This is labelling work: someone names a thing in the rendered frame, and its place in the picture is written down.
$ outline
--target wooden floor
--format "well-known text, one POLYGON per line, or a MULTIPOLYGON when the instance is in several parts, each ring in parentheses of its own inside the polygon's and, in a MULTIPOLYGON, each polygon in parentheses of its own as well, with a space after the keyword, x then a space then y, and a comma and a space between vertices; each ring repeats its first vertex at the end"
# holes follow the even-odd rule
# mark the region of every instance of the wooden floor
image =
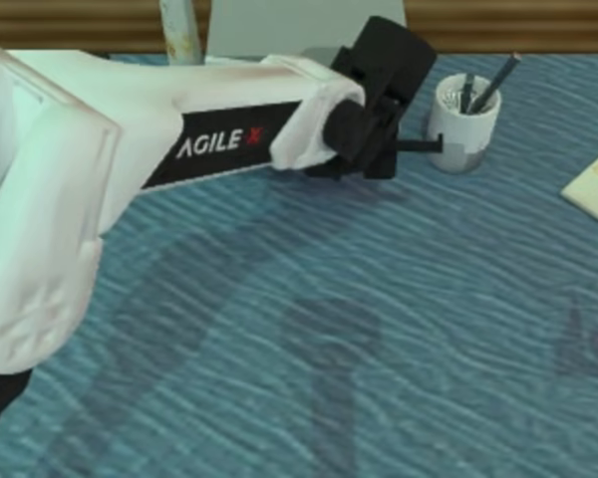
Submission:
MULTIPOLYGON (((598 53, 598 0, 406 4, 410 27, 441 52, 598 53)), ((195 0, 195 8, 203 35, 209 0, 195 0)), ((157 0, 0 0, 0 45, 108 52, 164 49, 157 0)))

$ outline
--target table surface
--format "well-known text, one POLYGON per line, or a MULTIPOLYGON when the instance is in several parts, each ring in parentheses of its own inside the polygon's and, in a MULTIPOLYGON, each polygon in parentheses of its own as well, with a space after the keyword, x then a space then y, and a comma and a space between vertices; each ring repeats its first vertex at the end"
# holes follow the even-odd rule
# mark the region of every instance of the table surface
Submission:
MULTIPOLYGON (((405 132, 502 61, 441 57, 405 132)), ((598 478, 598 223, 558 195, 597 156, 598 56, 526 56, 473 174, 141 196, 0 478, 598 478)))

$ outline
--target black pen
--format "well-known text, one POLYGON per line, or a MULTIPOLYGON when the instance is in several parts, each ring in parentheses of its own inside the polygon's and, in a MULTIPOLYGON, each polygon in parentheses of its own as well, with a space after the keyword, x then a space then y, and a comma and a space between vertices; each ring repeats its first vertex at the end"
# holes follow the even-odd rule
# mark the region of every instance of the black pen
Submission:
POLYGON ((491 81, 487 89, 474 100, 471 104, 471 108, 467 112, 469 115, 477 115, 485 107, 491 96, 500 88, 502 82, 504 82, 509 74, 516 68, 516 65, 520 62, 520 55, 518 53, 512 53, 507 59, 503 67, 498 71, 494 79, 491 81))
POLYGON ((469 101, 471 100, 471 90, 474 86, 474 75, 468 73, 465 75, 465 83, 462 85, 462 91, 460 92, 460 113, 464 115, 467 113, 469 108, 469 101))

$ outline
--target red x logo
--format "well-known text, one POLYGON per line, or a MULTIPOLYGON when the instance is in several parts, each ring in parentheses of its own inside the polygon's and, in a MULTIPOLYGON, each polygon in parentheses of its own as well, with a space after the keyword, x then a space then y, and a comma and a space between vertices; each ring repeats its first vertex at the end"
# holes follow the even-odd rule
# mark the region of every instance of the red x logo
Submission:
POLYGON ((246 137, 246 144, 257 144, 261 139, 263 127, 252 127, 246 137))

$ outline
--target white mug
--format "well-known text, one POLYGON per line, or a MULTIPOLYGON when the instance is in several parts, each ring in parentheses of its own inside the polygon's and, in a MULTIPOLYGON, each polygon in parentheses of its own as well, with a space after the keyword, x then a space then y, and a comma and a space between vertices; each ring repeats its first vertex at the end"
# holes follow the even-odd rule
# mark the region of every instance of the white mug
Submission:
MULTIPOLYGON (((431 162, 449 173, 469 172, 478 167, 491 141, 502 96, 496 91, 480 113, 460 112, 460 97, 467 75, 464 73, 444 78, 435 91, 432 112, 427 127, 427 138, 435 140, 442 134, 444 150, 430 153, 431 162)), ((474 77, 471 100, 482 95, 489 80, 474 77)))

